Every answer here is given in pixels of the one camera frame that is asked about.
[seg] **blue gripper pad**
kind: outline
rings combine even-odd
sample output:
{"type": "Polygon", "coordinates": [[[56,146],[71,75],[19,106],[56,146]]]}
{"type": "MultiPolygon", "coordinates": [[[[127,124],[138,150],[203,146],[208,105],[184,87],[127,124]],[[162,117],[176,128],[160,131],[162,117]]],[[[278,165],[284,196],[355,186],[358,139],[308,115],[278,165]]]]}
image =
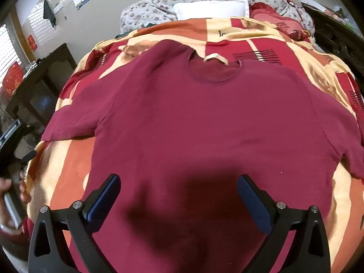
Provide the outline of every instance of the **blue gripper pad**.
{"type": "Polygon", "coordinates": [[[107,215],[109,214],[112,205],[118,197],[121,190],[121,180],[118,175],[111,174],[102,186],[94,191],[94,204],[88,210],[85,218],[88,223],[88,231],[95,233],[101,229],[107,215]]]}
{"type": "Polygon", "coordinates": [[[269,235],[273,230],[272,215],[243,176],[238,179],[238,193],[259,231],[269,235]]]}

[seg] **white pillow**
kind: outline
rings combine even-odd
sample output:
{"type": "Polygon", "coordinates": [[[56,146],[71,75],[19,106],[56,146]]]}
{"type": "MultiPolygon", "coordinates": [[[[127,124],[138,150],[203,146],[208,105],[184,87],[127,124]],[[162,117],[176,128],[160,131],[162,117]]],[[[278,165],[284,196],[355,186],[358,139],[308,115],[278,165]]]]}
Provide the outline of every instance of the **white pillow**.
{"type": "Polygon", "coordinates": [[[173,7],[178,20],[207,17],[249,17],[249,4],[247,0],[177,3],[173,7]]]}

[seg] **maroon t-shirt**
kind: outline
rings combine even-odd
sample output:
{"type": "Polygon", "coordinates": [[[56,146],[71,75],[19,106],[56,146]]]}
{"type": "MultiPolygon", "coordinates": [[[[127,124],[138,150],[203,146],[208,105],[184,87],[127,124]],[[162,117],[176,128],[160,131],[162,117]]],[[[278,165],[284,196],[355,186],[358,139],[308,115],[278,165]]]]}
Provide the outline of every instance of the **maroon t-shirt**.
{"type": "Polygon", "coordinates": [[[265,237],[236,191],[241,174],[324,217],[340,159],[364,174],[356,120],[334,98],[280,65],[204,63],[170,40],[84,88],[43,140],[85,135],[96,142],[84,198],[121,177],[94,234],[118,272],[241,272],[265,237]]]}

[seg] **bracelet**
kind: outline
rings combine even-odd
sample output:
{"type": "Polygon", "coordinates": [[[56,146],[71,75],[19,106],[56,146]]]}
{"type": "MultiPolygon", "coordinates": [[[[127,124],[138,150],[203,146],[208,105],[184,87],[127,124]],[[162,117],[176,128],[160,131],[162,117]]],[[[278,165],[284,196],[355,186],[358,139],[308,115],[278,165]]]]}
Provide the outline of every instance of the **bracelet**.
{"type": "Polygon", "coordinates": [[[12,228],[9,228],[8,226],[5,226],[4,224],[0,224],[0,230],[11,236],[20,235],[21,233],[23,233],[22,228],[12,229],[12,228]]]}

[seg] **wall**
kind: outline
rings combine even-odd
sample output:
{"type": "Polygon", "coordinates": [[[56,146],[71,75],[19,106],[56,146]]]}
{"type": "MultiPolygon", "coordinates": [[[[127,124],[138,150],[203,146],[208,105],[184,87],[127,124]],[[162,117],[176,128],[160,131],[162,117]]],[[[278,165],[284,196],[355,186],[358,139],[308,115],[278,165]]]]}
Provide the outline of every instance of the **wall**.
{"type": "MultiPolygon", "coordinates": [[[[38,49],[35,56],[45,57],[62,43],[66,42],[76,62],[88,53],[98,42],[114,38],[120,33],[120,14],[128,5],[139,0],[90,0],[80,10],[72,0],[48,0],[51,7],[62,1],[64,8],[56,14],[57,26],[53,29],[49,21],[42,19],[41,5],[38,12],[25,20],[22,25],[24,35],[35,35],[38,49]],[[31,23],[40,23],[43,29],[35,31],[31,23]]],[[[328,7],[343,6],[340,0],[316,0],[328,7]]]]}

